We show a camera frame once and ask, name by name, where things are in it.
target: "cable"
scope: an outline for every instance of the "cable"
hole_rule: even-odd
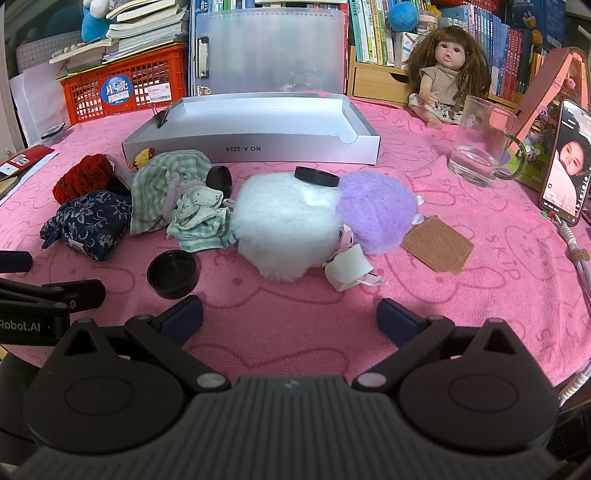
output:
[[[551,217],[548,215],[548,217],[557,224],[560,236],[569,246],[569,252],[573,258],[574,266],[579,273],[583,288],[585,289],[587,295],[591,297],[591,272],[589,271],[589,267],[587,266],[587,262],[584,258],[578,260],[579,256],[577,256],[576,252],[580,251],[577,247],[577,239],[574,237],[570,227],[564,220],[559,219],[557,216]],[[591,377],[591,361],[589,361],[582,372],[579,372],[577,375],[575,375],[571,381],[560,391],[558,394],[560,407],[562,407],[570,397],[577,393],[577,391],[585,384],[589,377]]]

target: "clear plastic folder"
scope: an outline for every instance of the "clear plastic folder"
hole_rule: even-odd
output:
[[[248,8],[197,15],[190,94],[343,93],[342,11]]]

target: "pink towel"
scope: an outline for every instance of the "pink towel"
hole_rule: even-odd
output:
[[[420,315],[443,314],[458,325],[504,318],[553,383],[581,368],[591,355],[589,314],[566,244],[540,215],[537,195],[517,182],[480,189],[450,173],[449,153],[457,127],[425,127],[406,109],[356,102],[382,136],[376,167],[310,164],[342,174],[370,168],[392,175],[426,199],[424,215],[438,215],[475,248],[457,276],[435,273],[401,248],[370,257],[387,286],[357,286],[338,293],[320,270],[295,283],[264,280],[233,247],[197,255],[201,278],[194,293],[204,303],[201,331],[186,349],[236,380],[245,374],[342,374],[353,378],[394,351],[375,321],[375,308],[390,297]],[[164,232],[125,237],[106,262],[97,263],[55,244],[42,251],[41,225],[58,207],[51,187],[87,154],[123,161],[121,142],[150,111],[110,116],[73,127],[60,152],[0,207],[0,249],[28,250],[33,270],[7,275],[31,284],[100,278],[107,298],[92,316],[117,325],[137,313],[158,314],[174,302],[159,298],[145,275],[150,261],[177,246]],[[229,165],[235,192],[251,175],[294,170],[294,164]],[[589,227],[574,230],[591,248]],[[41,365],[50,348],[9,347]]]

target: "red knitted cloth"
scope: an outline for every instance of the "red knitted cloth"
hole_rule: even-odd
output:
[[[102,155],[87,155],[60,178],[53,187],[53,197],[60,205],[94,190],[106,190],[113,167]]]

